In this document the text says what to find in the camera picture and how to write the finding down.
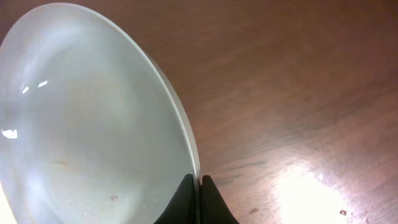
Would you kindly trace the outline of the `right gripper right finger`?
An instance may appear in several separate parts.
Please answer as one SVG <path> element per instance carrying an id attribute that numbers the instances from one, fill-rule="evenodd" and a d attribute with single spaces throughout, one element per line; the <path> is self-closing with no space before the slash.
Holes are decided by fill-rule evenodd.
<path id="1" fill-rule="evenodd" d="M 239 224 L 209 175 L 202 177 L 200 187 L 200 223 Z"/>

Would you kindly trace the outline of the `pale green plate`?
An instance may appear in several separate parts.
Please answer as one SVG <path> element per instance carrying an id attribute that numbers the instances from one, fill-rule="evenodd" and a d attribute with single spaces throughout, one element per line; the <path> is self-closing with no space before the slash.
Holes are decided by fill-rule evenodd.
<path id="1" fill-rule="evenodd" d="M 1 44 L 1 185 L 18 223 L 154 223 L 200 173 L 185 110 L 120 27 L 77 4 Z"/>

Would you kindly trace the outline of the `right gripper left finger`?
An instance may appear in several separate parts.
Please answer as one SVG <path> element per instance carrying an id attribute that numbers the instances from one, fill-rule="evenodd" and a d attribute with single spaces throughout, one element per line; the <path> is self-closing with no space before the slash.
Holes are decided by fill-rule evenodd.
<path id="1" fill-rule="evenodd" d="M 193 175 L 187 174 L 154 224 L 194 224 L 196 222 L 195 193 Z"/>

